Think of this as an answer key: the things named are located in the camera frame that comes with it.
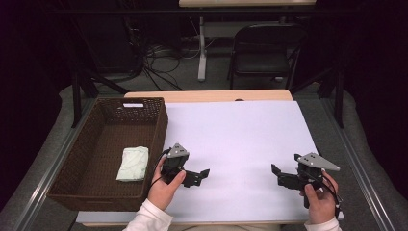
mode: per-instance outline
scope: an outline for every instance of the chair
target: chair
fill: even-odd
[[[256,24],[240,29],[234,37],[228,71],[230,90],[235,76],[288,77],[288,89],[306,38],[306,30],[298,24]]]

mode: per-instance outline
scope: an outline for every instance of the folded cloth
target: folded cloth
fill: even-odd
[[[149,160],[148,148],[143,146],[126,147],[123,149],[122,164],[117,173],[118,181],[140,181],[144,179],[147,161]]]

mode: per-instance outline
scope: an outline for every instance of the brown wicker basket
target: brown wicker basket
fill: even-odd
[[[163,152],[167,123],[163,98],[97,99],[47,196],[74,211],[137,211]],[[144,180],[117,181],[123,149],[137,146],[149,149]]]

